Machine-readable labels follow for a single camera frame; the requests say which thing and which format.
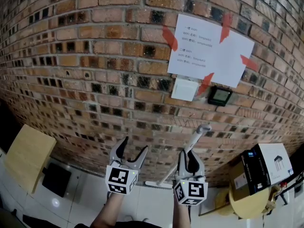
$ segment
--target tile floor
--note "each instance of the tile floor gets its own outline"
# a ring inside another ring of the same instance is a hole
[[[61,167],[72,172],[64,198],[52,193],[42,186],[39,180],[34,194],[26,193],[5,171],[0,157],[0,195],[4,208],[17,209],[17,217],[22,220],[26,214],[47,220],[61,228],[74,228],[83,223],[90,226],[106,201],[104,179],[87,174],[51,159]],[[214,197],[220,189],[208,190],[208,198],[204,201],[201,212],[214,208]],[[272,215],[252,220],[238,220],[235,215],[220,216],[210,214],[199,218],[199,207],[191,210],[191,226],[193,228],[225,227],[225,228],[302,228],[304,227],[304,193],[295,198],[294,190],[289,192],[289,204],[283,206],[278,200],[278,208]],[[119,221],[131,215],[136,220],[148,218],[149,222],[163,228],[172,227],[173,193],[171,190],[154,189],[136,186],[132,193],[125,197]]]

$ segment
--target red tape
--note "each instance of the red tape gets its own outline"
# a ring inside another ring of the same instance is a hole
[[[169,30],[169,28],[165,25],[162,27],[162,37],[165,38],[165,40],[167,41],[167,43],[169,44],[169,46],[172,48],[173,51],[177,50],[178,48],[177,39],[175,38],[171,30]]]
[[[254,61],[250,60],[249,58],[247,58],[243,55],[241,55],[241,59],[242,59],[243,64],[246,65],[246,67],[248,67],[256,72],[258,71],[258,66]]]
[[[223,27],[222,27],[222,33],[220,35],[219,43],[222,43],[224,39],[226,39],[229,36],[231,23],[232,23],[232,14],[225,13],[223,16]]]
[[[197,95],[201,95],[202,93],[204,93],[206,91],[206,89],[208,88],[208,86],[211,82],[211,79],[212,79],[213,75],[214,75],[214,73],[211,73],[211,74],[204,77],[204,79],[201,82],[201,85],[199,87]]]

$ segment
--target forearm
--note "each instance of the forearm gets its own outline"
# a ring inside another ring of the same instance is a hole
[[[90,228],[111,228],[114,227],[123,203],[124,195],[112,193],[108,201],[95,218]]]
[[[180,205],[174,195],[173,228],[190,228],[190,218],[186,205]]]

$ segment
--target cardboard box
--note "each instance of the cardboard box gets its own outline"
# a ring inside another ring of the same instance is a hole
[[[235,200],[253,195],[293,174],[282,143],[262,143],[241,154],[241,161],[229,171]]]

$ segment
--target wooden board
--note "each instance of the wooden board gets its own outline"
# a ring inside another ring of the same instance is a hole
[[[56,139],[24,125],[5,158],[9,174],[27,192],[33,193]]]
[[[269,198],[269,188],[251,196],[234,201],[232,187],[229,187],[229,201],[234,212],[243,219],[253,219],[262,215]]]

